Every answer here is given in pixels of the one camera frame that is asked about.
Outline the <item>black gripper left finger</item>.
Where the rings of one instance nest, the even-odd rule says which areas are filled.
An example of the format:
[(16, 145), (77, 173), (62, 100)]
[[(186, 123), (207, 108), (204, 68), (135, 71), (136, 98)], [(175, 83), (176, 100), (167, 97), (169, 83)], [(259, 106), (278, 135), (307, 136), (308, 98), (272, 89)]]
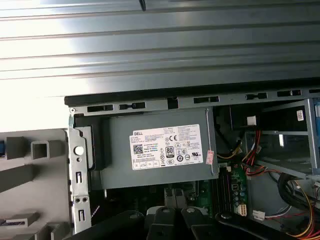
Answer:
[(159, 207), (155, 214), (144, 216), (136, 210), (127, 210), (110, 217), (69, 240), (173, 240), (175, 239), (176, 211)]

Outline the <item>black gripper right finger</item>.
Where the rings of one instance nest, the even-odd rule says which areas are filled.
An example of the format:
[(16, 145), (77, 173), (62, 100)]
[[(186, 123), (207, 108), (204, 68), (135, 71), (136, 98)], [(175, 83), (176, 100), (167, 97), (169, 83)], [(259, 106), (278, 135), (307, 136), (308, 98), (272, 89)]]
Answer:
[(210, 218), (199, 208), (181, 210), (186, 227), (196, 240), (294, 240), (282, 231), (231, 212)]

